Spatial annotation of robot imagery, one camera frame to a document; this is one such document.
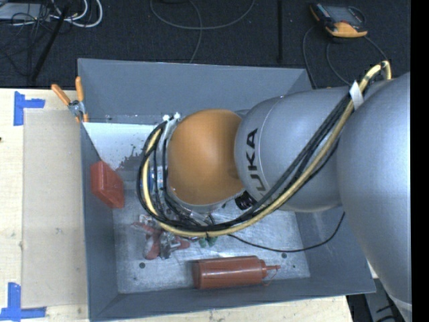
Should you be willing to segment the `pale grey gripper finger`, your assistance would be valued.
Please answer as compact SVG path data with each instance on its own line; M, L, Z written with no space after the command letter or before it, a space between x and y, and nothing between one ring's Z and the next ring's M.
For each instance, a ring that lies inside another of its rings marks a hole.
M176 235L170 232L163 232L160 236L160 258L166 260L170 258L173 252L180 247L180 241Z
M145 235L143 255L146 260L155 260L160 255L160 236L162 229L147 215L139 216L139 226Z

